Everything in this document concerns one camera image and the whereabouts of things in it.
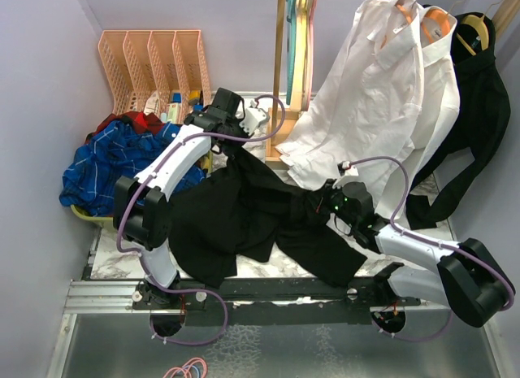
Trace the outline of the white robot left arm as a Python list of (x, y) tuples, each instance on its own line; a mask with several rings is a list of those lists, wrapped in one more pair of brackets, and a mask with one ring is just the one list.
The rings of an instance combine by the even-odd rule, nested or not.
[(213, 102), (184, 119), (172, 142), (133, 178), (123, 176), (115, 184), (113, 224), (116, 248), (137, 254), (145, 278), (154, 285), (151, 298), (161, 308), (179, 300), (174, 284), (179, 270), (170, 258), (168, 239), (172, 229), (171, 195), (182, 178), (202, 156), (225, 142), (235, 145), (251, 137), (241, 127), (245, 101), (237, 93), (220, 88)]

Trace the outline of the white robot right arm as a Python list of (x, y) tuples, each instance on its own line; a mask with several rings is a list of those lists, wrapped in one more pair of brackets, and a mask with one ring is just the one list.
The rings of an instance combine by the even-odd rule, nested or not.
[(343, 221), (359, 246), (400, 260), (376, 277), (373, 295), (379, 304), (391, 306), (400, 298), (434, 302), (475, 328), (513, 305), (514, 286), (481, 241), (436, 240), (393, 224), (375, 213), (358, 181), (327, 180), (313, 195), (317, 213)]

